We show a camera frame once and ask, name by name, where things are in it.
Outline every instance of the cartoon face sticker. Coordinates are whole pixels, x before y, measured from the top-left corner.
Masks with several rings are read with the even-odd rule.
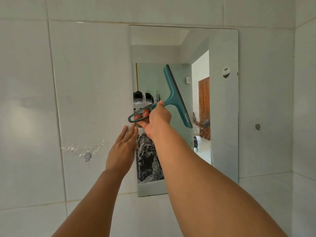
[[[229,67],[225,67],[223,71],[223,77],[227,78],[230,75],[230,69]]]

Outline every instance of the wooden door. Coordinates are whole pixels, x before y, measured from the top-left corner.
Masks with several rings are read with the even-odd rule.
[[[210,78],[207,77],[198,82],[198,101],[200,122],[210,120]],[[200,129],[200,136],[211,140],[211,128]]]

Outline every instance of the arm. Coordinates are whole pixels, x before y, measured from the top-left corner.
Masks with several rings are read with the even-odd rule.
[[[105,171],[89,193],[77,205],[53,237],[109,236],[114,204],[121,182],[133,160],[138,128],[127,127],[117,138],[109,152]]]
[[[196,155],[163,104],[139,122],[152,138],[184,236],[286,236],[241,187]]]

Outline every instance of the mirror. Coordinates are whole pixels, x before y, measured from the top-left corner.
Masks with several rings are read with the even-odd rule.
[[[171,126],[199,157],[238,182],[238,30],[130,26],[130,43],[134,112],[168,99],[168,65],[193,128],[168,105]],[[138,196],[167,193],[155,146],[142,128],[137,142]]]

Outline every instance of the adhesive hook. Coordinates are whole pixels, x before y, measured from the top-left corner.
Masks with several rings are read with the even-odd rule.
[[[255,128],[256,128],[257,130],[261,130],[260,124],[256,124],[256,125],[255,125]]]
[[[91,153],[90,152],[87,152],[87,153],[85,153],[84,155],[83,155],[83,157],[85,158],[85,162],[87,162],[87,161],[89,161],[90,160],[90,158],[91,158]]]

